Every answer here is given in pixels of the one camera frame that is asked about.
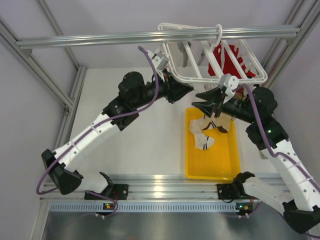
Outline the white striped sock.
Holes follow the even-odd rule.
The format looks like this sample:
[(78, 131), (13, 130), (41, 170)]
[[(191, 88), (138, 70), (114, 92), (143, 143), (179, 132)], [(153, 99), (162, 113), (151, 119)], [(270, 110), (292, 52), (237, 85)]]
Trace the white striped sock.
[(215, 144), (215, 139), (204, 134), (205, 130), (211, 130), (216, 127), (210, 118), (198, 118), (190, 120), (188, 130), (193, 134), (195, 148), (199, 150), (208, 150)]

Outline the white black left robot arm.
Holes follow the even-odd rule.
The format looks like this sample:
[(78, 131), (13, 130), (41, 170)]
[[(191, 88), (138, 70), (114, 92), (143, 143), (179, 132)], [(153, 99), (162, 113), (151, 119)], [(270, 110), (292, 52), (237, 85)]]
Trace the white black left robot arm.
[(80, 173), (77, 168), (88, 155), (105, 140), (123, 131), (139, 113), (155, 101), (165, 98), (173, 104), (193, 91), (189, 84), (180, 83), (168, 72), (163, 77), (154, 76), (145, 82), (141, 73), (127, 73), (118, 85), (118, 96), (113, 99), (98, 117), (74, 139), (56, 150), (41, 154), (46, 174), (62, 195), (74, 191), (91, 191), (103, 199), (113, 194), (113, 182), (103, 172)]

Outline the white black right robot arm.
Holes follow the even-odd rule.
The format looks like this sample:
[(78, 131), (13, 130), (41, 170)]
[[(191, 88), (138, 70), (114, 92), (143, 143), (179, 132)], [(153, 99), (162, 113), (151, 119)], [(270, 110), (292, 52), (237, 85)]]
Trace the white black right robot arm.
[(293, 149), (288, 134), (273, 117), (278, 103), (265, 87), (251, 90), (246, 84), (245, 99), (227, 99), (226, 87), (196, 94), (201, 101), (193, 102), (208, 117), (221, 113), (248, 123), (250, 141), (269, 159), (288, 187), (283, 192), (255, 174), (239, 173), (232, 183), (218, 185), (219, 199), (236, 200), (253, 197), (275, 209), (296, 233), (304, 234), (320, 223), (320, 186), (315, 182)]

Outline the brown beige sock in tray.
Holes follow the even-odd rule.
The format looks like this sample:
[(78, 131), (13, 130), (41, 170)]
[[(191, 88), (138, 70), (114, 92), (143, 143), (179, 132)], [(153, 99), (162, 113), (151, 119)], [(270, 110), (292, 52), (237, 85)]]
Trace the brown beige sock in tray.
[(218, 129), (219, 132), (226, 134), (230, 130), (231, 121), (231, 117), (225, 114), (221, 114), (218, 118), (209, 118), (206, 116), (203, 119), (200, 129), (202, 131)]

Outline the yellow plastic tray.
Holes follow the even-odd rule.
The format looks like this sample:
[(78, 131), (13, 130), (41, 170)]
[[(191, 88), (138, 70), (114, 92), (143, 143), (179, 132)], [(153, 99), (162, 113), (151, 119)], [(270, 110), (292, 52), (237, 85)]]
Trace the yellow plastic tray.
[(203, 116), (197, 108), (185, 110), (185, 177), (230, 183), (241, 171), (235, 123), (230, 122), (227, 133), (216, 128), (205, 130), (204, 135), (212, 138), (214, 143), (210, 147), (202, 146), (198, 149), (189, 125), (191, 121)]

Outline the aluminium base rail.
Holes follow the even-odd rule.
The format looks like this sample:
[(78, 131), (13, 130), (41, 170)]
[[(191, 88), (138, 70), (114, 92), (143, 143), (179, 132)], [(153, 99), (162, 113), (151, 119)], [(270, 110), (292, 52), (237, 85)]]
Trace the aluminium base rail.
[[(289, 192), (284, 181), (277, 173), (256, 174), (265, 183)], [(114, 184), (127, 184), (127, 201), (183, 201), (205, 202), (218, 201), (217, 184), (213, 180), (188, 179), (183, 175), (148, 175), (148, 174), (113, 174), (110, 175)], [(84, 200), (85, 193), (76, 190), (70, 194), (62, 195), (58, 190), (40, 195), (42, 200)]]

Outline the grey sock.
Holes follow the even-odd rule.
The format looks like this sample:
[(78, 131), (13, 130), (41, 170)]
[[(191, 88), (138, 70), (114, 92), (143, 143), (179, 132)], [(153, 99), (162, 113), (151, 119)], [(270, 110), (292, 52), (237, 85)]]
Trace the grey sock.
[(188, 65), (188, 54), (187, 54), (187, 51), (186, 51), (186, 48), (184, 46), (184, 43), (183, 42), (178, 42), (177, 43), (177, 47), (178, 47), (178, 50), (182, 53), (183, 55), (183, 63), (182, 63), (182, 67), (185, 68), (187, 65)]

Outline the white plastic clip hanger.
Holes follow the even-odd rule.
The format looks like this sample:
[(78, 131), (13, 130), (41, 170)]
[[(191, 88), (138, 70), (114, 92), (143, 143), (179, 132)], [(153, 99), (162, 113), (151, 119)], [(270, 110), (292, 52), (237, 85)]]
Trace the white plastic clip hanger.
[[(158, 29), (163, 32), (178, 31), (187, 36), (186, 39), (172, 39), (161, 45), (162, 53), (169, 59), (167, 69), (178, 81), (186, 84), (209, 84), (216, 85), (221, 77), (225, 75), (213, 54), (219, 44), (229, 54), (234, 66), (241, 78), (240, 83), (249, 85), (263, 84), (268, 75), (257, 57), (244, 39), (225, 40), (223, 39), (223, 28), (217, 24), (211, 30), (213, 36), (208, 36), (209, 27), (198, 27), (176, 23), (161, 23)], [(188, 55), (187, 66), (183, 67), (183, 54), (179, 51), (177, 43), (183, 42)], [(229, 45), (235, 45), (239, 49), (239, 56), (243, 58), (246, 68), (251, 70), (255, 77), (248, 78), (232, 53)]]

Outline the red christmas sock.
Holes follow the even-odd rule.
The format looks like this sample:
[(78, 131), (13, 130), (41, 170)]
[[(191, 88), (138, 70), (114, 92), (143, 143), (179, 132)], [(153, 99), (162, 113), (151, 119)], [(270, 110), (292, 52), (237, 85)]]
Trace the red christmas sock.
[[(256, 75), (249, 69), (244, 63), (244, 59), (242, 56), (239, 55), (239, 48), (234, 44), (229, 44), (230, 50), (235, 55), (238, 63), (240, 64), (242, 70), (245, 72), (246, 76), (251, 79), (254, 78)], [(238, 79), (241, 78), (240, 73), (236, 69), (235, 65), (233, 64), (229, 54), (226, 50), (224, 50), (224, 55), (222, 55), (222, 45), (219, 44), (217, 48), (214, 49), (213, 55), (216, 57), (219, 66), (222, 69), (224, 74), (231, 74), (236, 76)]]

